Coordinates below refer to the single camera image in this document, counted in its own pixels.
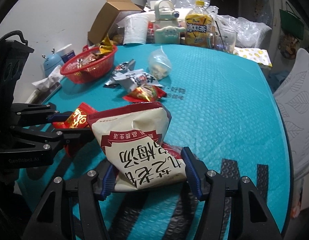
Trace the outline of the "clear bag of snacks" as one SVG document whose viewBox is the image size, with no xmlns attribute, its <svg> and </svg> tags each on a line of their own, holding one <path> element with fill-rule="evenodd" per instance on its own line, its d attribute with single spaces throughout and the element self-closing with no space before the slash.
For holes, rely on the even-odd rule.
<svg viewBox="0 0 309 240">
<path fill-rule="evenodd" d="M 148 58 L 148 69 L 150 74 L 157 80 L 162 80 L 169 76 L 172 64 L 163 50 L 163 46 L 150 53 Z"/>
</svg>

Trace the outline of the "yellow gold snack packet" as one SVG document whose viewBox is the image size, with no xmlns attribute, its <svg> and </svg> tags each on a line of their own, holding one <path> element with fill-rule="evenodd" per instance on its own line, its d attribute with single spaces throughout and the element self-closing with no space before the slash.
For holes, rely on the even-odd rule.
<svg viewBox="0 0 309 240">
<path fill-rule="evenodd" d="M 106 35 L 105 38 L 99 44 L 99 52 L 102 56 L 106 56 L 113 51 L 113 43 L 109 36 Z"/>
</svg>

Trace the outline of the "brown seaweed cracker bag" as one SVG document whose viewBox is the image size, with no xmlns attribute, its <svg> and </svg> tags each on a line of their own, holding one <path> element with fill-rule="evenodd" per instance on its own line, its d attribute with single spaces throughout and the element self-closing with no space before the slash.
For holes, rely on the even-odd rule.
<svg viewBox="0 0 309 240">
<path fill-rule="evenodd" d="M 91 51 L 86 55 L 79 56 L 74 62 L 74 68 L 82 68 L 83 66 L 89 65 L 101 58 L 104 57 L 104 54 L 99 50 Z"/>
</svg>

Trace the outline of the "white leaf pattern cushion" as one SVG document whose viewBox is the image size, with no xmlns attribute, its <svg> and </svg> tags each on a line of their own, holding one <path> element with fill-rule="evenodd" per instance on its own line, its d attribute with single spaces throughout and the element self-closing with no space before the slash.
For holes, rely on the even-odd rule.
<svg viewBox="0 0 309 240">
<path fill-rule="evenodd" d="M 300 48 L 294 66 L 274 92 L 293 157 L 294 179 L 309 173 L 309 53 Z"/>
</svg>

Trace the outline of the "yellow smiley paper bag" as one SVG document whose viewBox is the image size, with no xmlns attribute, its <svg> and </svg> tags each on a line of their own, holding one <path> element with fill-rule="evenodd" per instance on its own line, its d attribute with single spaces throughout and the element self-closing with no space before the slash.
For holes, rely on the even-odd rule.
<svg viewBox="0 0 309 240">
<path fill-rule="evenodd" d="M 235 47 L 233 54 L 254 61 L 270 69 L 272 68 L 270 57 L 265 49 Z"/>
</svg>

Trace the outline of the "red cartoon candy packet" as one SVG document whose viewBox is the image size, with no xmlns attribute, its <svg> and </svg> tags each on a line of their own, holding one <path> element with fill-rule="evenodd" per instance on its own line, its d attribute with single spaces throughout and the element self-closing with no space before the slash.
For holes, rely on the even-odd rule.
<svg viewBox="0 0 309 240">
<path fill-rule="evenodd" d="M 142 85 L 140 87 L 137 87 L 135 90 L 129 92 L 122 98 L 123 100 L 131 103 L 139 103 L 155 102 L 165 97 L 167 97 L 167 94 L 160 87 L 153 85 Z"/>
</svg>

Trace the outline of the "brown cardboard box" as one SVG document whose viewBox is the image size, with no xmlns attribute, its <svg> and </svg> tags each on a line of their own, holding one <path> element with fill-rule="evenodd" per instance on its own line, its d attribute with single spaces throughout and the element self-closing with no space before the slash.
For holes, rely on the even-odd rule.
<svg viewBox="0 0 309 240">
<path fill-rule="evenodd" d="M 88 41 L 93 44 L 100 43 L 114 24 L 128 15 L 140 12 L 143 10 L 131 0 L 106 0 L 88 31 Z"/>
</svg>

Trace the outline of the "white plum soup bag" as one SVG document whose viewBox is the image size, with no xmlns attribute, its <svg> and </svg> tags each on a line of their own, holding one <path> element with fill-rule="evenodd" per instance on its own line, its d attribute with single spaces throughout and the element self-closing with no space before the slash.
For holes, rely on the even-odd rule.
<svg viewBox="0 0 309 240">
<path fill-rule="evenodd" d="M 164 142 L 170 121 L 170 112 L 160 102 L 88 115 L 97 142 L 116 168 L 114 191 L 137 191 L 186 179 L 181 149 Z"/>
</svg>

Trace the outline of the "clear glass cup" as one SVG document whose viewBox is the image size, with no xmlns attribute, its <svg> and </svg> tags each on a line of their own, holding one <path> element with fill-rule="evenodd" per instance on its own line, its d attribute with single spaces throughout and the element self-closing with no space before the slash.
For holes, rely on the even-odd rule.
<svg viewBox="0 0 309 240">
<path fill-rule="evenodd" d="M 226 28 L 216 28 L 212 47 L 214 50 L 233 54 L 235 50 L 236 39 L 236 31 Z"/>
</svg>

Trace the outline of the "crumpled white tissue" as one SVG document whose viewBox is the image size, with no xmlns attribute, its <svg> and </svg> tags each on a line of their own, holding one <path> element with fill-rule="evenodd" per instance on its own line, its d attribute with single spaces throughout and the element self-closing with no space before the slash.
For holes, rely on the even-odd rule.
<svg viewBox="0 0 309 240">
<path fill-rule="evenodd" d="M 61 74 L 61 65 L 58 65 L 57 67 L 54 68 L 54 70 L 48 75 L 48 77 L 33 82 L 32 85 L 40 90 L 40 91 L 47 91 L 49 90 L 53 85 L 55 85 L 57 82 L 60 82 L 63 78 L 64 75 Z"/>
</svg>

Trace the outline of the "white cap dark bottle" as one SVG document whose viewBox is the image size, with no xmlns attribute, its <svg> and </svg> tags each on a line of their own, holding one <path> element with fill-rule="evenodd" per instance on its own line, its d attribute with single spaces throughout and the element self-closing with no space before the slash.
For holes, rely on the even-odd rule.
<svg viewBox="0 0 309 240">
<path fill-rule="evenodd" d="M 76 56 L 72 44 L 67 44 L 66 46 L 62 47 L 56 51 L 56 54 L 61 57 L 64 63 L 67 63 L 70 59 Z"/>
</svg>

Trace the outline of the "white black calligraphy snack packet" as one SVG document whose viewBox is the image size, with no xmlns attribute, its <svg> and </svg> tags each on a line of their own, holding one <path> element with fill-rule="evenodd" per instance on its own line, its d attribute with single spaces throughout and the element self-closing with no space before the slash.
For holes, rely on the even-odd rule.
<svg viewBox="0 0 309 240">
<path fill-rule="evenodd" d="M 105 87 L 120 85 L 126 92 L 132 92 L 142 85 L 162 87 L 159 81 L 143 69 L 128 71 L 126 73 L 116 73 L 106 83 Z"/>
</svg>

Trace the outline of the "red gold snack packet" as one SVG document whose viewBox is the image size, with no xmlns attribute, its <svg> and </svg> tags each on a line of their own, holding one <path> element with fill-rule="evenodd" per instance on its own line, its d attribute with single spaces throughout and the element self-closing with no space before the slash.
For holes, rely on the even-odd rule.
<svg viewBox="0 0 309 240">
<path fill-rule="evenodd" d="M 69 128 L 87 128 L 87 116 L 96 113 L 97 110 L 82 102 L 65 121 L 53 122 L 55 129 L 69 129 Z"/>
</svg>

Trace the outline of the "red plastic basket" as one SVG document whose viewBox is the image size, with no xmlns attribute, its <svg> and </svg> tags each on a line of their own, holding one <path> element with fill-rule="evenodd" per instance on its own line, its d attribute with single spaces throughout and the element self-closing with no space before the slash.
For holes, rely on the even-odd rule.
<svg viewBox="0 0 309 240">
<path fill-rule="evenodd" d="M 113 51 L 103 58 L 83 66 L 82 68 L 74 68 L 74 62 L 81 55 L 86 55 L 91 51 L 99 50 L 98 47 L 88 49 L 77 56 L 70 59 L 61 68 L 61 74 L 76 84 L 88 83 L 105 76 L 113 67 L 115 53 L 118 51 L 117 46 L 113 45 Z"/>
</svg>

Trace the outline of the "white paper towel roll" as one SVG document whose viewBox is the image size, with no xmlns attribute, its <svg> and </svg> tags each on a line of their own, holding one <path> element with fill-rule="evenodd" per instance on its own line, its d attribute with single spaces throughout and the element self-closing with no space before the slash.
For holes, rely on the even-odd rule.
<svg viewBox="0 0 309 240">
<path fill-rule="evenodd" d="M 133 14 L 125 17 L 123 44 L 145 44 L 148 30 L 148 16 L 143 14 Z"/>
</svg>

